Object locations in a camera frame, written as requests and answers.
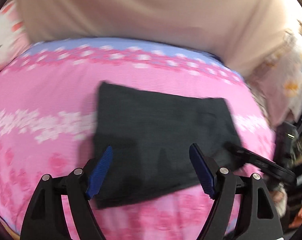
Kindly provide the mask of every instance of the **bed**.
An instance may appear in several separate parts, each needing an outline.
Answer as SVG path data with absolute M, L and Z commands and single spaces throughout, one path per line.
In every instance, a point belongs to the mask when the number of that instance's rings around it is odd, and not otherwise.
M 91 158 L 102 81 L 173 95 L 225 98 L 243 146 L 272 159 L 274 134 L 243 78 L 213 57 L 148 41 L 82 38 L 38 43 L 0 72 L 0 216 L 17 233 L 45 173 Z M 239 173 L 259 172 L 246 165 Z M 66 220 L 78 239 L 67 199 Z M 212 201 L 201 186 L 145 203 L 96 210 L 107 239 L 195 239 Z M 235 200 L 229 230 L 236 221 Z

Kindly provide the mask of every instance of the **pillow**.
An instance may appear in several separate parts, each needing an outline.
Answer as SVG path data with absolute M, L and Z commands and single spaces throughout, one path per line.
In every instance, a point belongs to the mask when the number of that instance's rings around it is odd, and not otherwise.
M 288 32 L 286 42 L 257 67 L 247 80 L 266 107 L 275 128 L 288 116 L 297 122 L 302 113 L 302 36 Z
M 206 51 L 247 77 L 283 41 L 283 0 L 18 0 L 32 42 L 125 37 Z
M 30 41 L 12 0 L 0 10 L 0 71 L 30 47 Z

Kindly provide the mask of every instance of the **floral pillow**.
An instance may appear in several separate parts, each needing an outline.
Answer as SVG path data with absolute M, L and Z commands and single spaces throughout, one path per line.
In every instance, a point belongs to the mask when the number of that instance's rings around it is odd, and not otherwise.
M 17 11 L 16 0 L 0 10 L 0 71 L 30 47 L 30 41 Z
M 287 32 L 285 42 L 247 80 L 267 110 L 271 127 L 287 117 L 297 121 L 302 112 L 302 36 Z

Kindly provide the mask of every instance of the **folded dark cloth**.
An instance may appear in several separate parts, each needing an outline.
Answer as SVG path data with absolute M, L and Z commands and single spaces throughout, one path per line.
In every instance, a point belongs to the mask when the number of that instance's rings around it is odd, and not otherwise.
M 199 183 L 189 159 L 197 143 L 231 171 L 243 162 L 222 149 L 241 145 L 222 98 L 186 98 L 102 83 L 95 157 L 108 145 L 113 162 L 96 196 L 98 208 L 138 203 Z

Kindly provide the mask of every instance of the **pink floral pattern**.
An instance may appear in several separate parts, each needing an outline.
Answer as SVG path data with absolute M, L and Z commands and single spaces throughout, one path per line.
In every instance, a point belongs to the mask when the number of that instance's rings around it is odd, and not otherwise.
M 182 55 L 110 46 L 25 54 L 0 75 L 0 215 L 15 231 L 21 230 L 43 174 L 65 176 L 90 158 L 95 125 L 91 119 L 102 81 L 187 97 L 225 98 L 243 145 L 272 158 L 273 133 L 245 83 L 227 69 Z M 252 172 L 259 171 L 247 165 L 238 173 Z M 63 206 L 76 240 L 67 197 Z M 105 210 L 91 206 L 107 240 L 194 240 L 212 200 L 198 185 L 136 205 Z M 238 208 L 237 197 L 229 230 Z

